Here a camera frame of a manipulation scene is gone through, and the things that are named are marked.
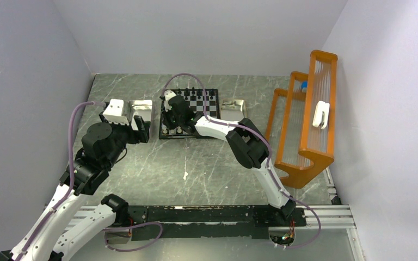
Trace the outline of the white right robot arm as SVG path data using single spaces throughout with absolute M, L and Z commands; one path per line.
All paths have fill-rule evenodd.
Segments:
M 293 217 L 296 202 L 276 174 L 272 148 L 265 137 L 248 118 L 239 122 L 225 121 L 192 111 L 187 101 L 171 90 L 161 95 L 164 124 L 181 128 L 198 138 L 210 137 L 225 141 L 240 165 L 254 169 L 272 210 L 272 219 L 278 225 L 287 224 Z

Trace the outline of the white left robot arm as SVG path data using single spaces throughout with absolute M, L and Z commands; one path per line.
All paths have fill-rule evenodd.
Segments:
M 147 143 L 151 122 L 134 116 L 125 125 L 102 119 L 91 125 L 82 138 L 83 147 L 72 157 L 60 183 L 36 224 L 0 260 L 70 260 L 104 229 L 130 230 L 133 223 L 127 201 L 110 194 L 74 227 L 67 225 L 108 178 L 128 144 Z

